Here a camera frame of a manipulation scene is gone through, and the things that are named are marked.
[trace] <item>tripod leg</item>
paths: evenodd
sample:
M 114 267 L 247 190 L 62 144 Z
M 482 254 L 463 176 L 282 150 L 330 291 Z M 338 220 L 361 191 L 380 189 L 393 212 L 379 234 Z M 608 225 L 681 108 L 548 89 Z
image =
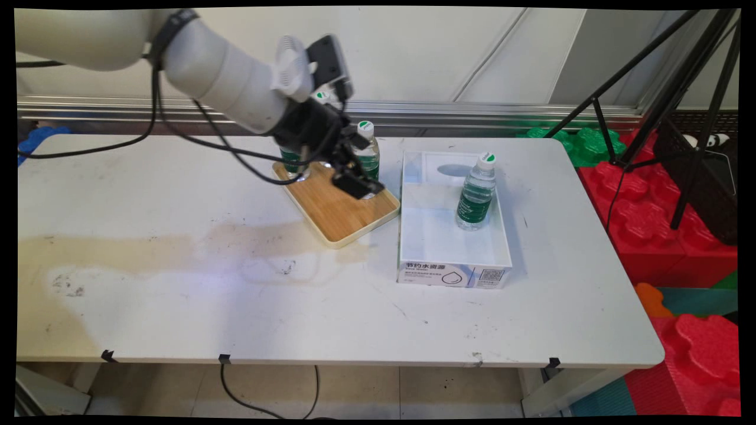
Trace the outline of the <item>tripod leg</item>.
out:
M 672 34 L 674 34 L 681 26 L 685 25 L 685 23 L 688 22 L 690 18 L 694 17 L 698 12 L 698 10 L 690 10 L 685 12 L 683 16 L 677 18 L 677 20 L 674 21 L 672 25 L 665 29 L 663 33 L 659 34 L 658 37 L 656 37 L 654 41 L 647 45 L 643 50 L 638 52 L 635 57 L 630 59 L 629 62 L 627 62 L 610 79 L 606 80 L 606 82 L 604 82 L 599 88 L 597 88 L 596 91 L 591 93 L 590 96 L 588 96 L 588 99 L 579 104 L 578 107 L 576 107 L 568 116 L 560 121 L 559 124 L 551 129 L 551 131 L 549 131 L 544 137 L 552 138 L 556 134 L 556 132 L 563 129 L 564 126 L 569 124 L 570 121 L 572 121 L 576 116 L 583 112 L 585 108 L 589 107 L 590 103 L 593 101 L 593 98 L 598 98 L 600 95 L 603 95 L 604 92 L 609 90 L 609 88 L 611 88 L 617 81 L 619 81 L 619 79 L 622 78 L 628 71 L 632 70 L 636 65 L 638 65 L 639 62 L 641 62 L 646 56 L 654 51 L 654 49 L 656 49 L 661 43 L 665 42 Z
M 714 49 L 717 40 L 724 33 L 727 24 L 735 14 L 736 9 L 720 9 L 711 22 L 706 27 L 706 31 L 701 34 L 701 38 L 690 51 L 685 61 L 677 68 L 672 78 L 662 88 L 659 96 L 654 100 L 651 109 L 645 116 L 645 121 L 641 125 L 635 139 L 627 147 L 620 158 L 620 162 L 632 164 L 635 156 L 643 149 L 646 139 L 651 131 L 659 124 L 662 117 L 670 110 L 672 102 L 675 101 L 681 88 L 687 88 L 692 83 L 692 76 L 697 75 L 699 68 L 703 68 L 705 62 L 701 60 L 707 57 Z
M 604 136 L 604 143 L 606 143 L 606 151 L 609 152 L 609 163 L 617 163 L 617 155 L 614 152 L 614 146 L 612 145 L 612 139 L 609 137 L 609 129 L 606 128 L 606 120 L 604 120 L 604 114 L 601 112 L 601 105 L 599 104 L 599 98 L 593 98 L 593 108 L 596 110 L 596 118 L 599 120 L 599 126 L 601 127 L 601 134 Z
M 738 54 L 740 54 L 740 21 L 736 24 L 735 35 L 733 35 L 730 49 L 727 52 L 727 58 L 722 66 L 722 73 L 719 75 L 717 87 L 714 89 L 714 97 L 711 99 L 711 105 L 709 106 L 704 127 L 699 134 L 698 146 L 700 147 L 706 146 L 708 137 L 711 134 L 711 128 L 714 127 L 714 121 L 716 121 L 719 108 L 722 106 L 722 98 L 724 98 L 727 85 L 730 83 L 730 77 L 735 69 L 735 62 L 738 60 Z M 688 175 L 685 177 L 683 187 L 680 188 L 680 199 L 677 201 L 677 207 L 672 215 L 672 223 L 670 224 L 670 227 L 673 229 L 680 227 L 680 220 L 683 218 L 683 212 L 685 210 L 685 205 L 688 203 L 690 191 L 693 187 L 693 181 L 696 178 L 696 172 L 701 165 L 701 161 L 704 159 L 705 153 L 706 149 L 702 148 L 693 154 Z

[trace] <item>black basket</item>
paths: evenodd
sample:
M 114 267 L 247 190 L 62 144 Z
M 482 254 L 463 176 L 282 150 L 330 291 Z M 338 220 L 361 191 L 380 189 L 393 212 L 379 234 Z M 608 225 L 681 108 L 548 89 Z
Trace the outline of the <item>black basket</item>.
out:
M 669 120 L 677 127 L 680 133 L 691 135 L 696 139 L 702 130 L 706 120 L 705 110 L 676 110 L 669 114 Z M 711 134 L 722 133 L 730 137 L 729 141 L 718 147 L 710 147 L 707 150 L 727 155 L 732 167 L 735 188 L 737 189 L 738 175 L 738 111 L 721 111 L 717 115 L 717 121 Z M 685 150 L 692 150 L 690 144 L 674 136 L 672 128 L 666 119 L 661 121 L 658 128 L 658 138 L 654 144 L 654 155 L 664 157 Z M 720 155 L 706 155 L 696 178 L 688 201 L 696 210 L 701 220 L 706 224 L 709 231 L 726 245 L 738 244 L 738 197 L 733 194 L 733 183 L 727 165 L 715 166 L 709 157 Z M 675 160 L 663 162 L 662 165 L 672 177 L 679 188 L 690 170 L 690 157 L 681 157 Z

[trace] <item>bottle cap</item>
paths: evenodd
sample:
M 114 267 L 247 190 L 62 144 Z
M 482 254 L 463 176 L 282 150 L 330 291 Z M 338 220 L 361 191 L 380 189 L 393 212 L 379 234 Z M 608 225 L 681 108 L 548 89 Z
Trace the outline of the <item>bottle cap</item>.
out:
M 496 165 L 496 156 L 491 152 L 484 152 L 478 157 L 478 168 L 494 169 L 494 165 Z
M 320 104 L 327 104 L 331 102 L 331 97 L 328 92 L 317 92 L 315 93 L 315 100 L 317 100 Z
M 367 140 L 370 140 L 370 138 L 373 137 L 374 133 L 375 128 L 373 127 L 373 123 L 371 123 L 370 121 L 360 121 L 360 123 L 357 124 L 357 134 L 366 138 Z

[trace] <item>wooden tray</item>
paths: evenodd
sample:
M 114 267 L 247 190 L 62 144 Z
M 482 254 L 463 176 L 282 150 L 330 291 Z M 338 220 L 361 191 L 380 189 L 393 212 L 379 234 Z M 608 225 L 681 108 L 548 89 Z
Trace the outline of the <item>wooden tray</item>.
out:
M 288 179 L 282 163 L 274 163 L 273 172 Z M 332 174 L 332 169 L 311 163 L 306 180 L 284 186 L 327 247 L 339 249 L 399 215 L 399 200 L 388 190 L 356 200 L 331 184 Z

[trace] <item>black tape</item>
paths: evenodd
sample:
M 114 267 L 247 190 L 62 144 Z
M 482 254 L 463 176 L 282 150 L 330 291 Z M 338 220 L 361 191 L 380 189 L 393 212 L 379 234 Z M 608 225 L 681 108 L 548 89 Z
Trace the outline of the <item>black tape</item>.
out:
M 546 368 L 556 368 L 562 362 L 559 361 L 559 357 L 549 357 L 549 364 Z
M 160 63 L 163 52 L 166 51 L 168 45 L 171 44 L 176 34 L 184 26 L 198 17 L 200 16 L 193 9 L 181 9 L 168 17 L 168 20 L 152 40 L 150 51 L 147 53 L 147 60 L 153 67 L 157 67 L 159 70 L 163 68 L 163 65 Z
M 113 351 L 103 351 L 102 355 L 100 355 L 100 358 L 107 361 L 108 363 L 118 363 L 116 359 L 113 358 Z

